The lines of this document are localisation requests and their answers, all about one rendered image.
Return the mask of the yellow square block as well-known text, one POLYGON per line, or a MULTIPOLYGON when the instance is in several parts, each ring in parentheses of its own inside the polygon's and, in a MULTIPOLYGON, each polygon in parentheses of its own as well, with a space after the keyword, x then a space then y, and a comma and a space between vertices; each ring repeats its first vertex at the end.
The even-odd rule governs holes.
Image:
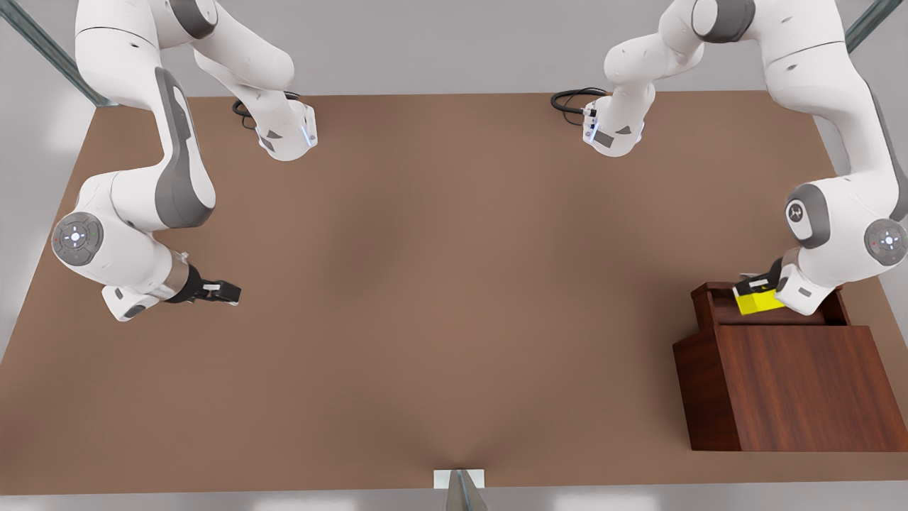
POLYGON ((735 287, 733 288, 733 294, 735 295, 737 308, 743 316, 785 307, 785 305, 776 298, 775 289, 741 293, 735 287))

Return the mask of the dark wooden drawer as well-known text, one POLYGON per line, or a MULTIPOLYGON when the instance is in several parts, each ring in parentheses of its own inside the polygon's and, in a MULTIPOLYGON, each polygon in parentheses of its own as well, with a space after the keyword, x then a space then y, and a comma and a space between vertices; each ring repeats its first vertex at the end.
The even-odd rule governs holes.
POLYGON ((849 326, 841 289, 838 287, 824 298, 810 316, 803 316, 787 307, 743 316, 733 295, 732 282, 705 282, 691 291, 697 323, 701 329, 720 324, 801 324, 802 326, 849 326))

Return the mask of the dark wooden cabinet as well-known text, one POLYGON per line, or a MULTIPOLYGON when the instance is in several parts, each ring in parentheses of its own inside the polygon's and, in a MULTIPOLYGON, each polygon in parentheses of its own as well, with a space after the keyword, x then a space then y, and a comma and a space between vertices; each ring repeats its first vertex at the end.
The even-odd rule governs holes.
POLYGON ((908 452, 866 326, 715 326, 672 346, 692 449, 908 452))

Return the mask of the silver frame post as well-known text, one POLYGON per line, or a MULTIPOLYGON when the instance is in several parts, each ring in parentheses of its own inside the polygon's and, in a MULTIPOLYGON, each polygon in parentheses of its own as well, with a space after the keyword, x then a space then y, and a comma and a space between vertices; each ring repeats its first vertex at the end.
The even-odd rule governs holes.
POLYGON ((447 489, 445 511, 489 511, 467 470, 451 470, 447 489))
POLYGON ((895 9, 901 6, 902 2, 904 0, 873 0, 844 33, 847 52, 851 54, 858 48, 895 9))
POLYGON ((115 101, 98 94, 82 78, 77 63, 16 0, 0 0, 0 17, 39 52, 64 78, 96 107, 117 107, 115 101))

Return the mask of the white post foot plate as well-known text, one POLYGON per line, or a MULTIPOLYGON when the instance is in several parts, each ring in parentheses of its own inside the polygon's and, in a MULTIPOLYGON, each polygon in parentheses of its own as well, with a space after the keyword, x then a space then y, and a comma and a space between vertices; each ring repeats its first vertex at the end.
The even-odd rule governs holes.
POLYGON ((464 476, 469 475, 476 488, 486 488, 486 478, 484 469, 444 469, 433 472, 433 488, 448 489, 450 487, 451 476, 454 473, 461 472, 464 476))

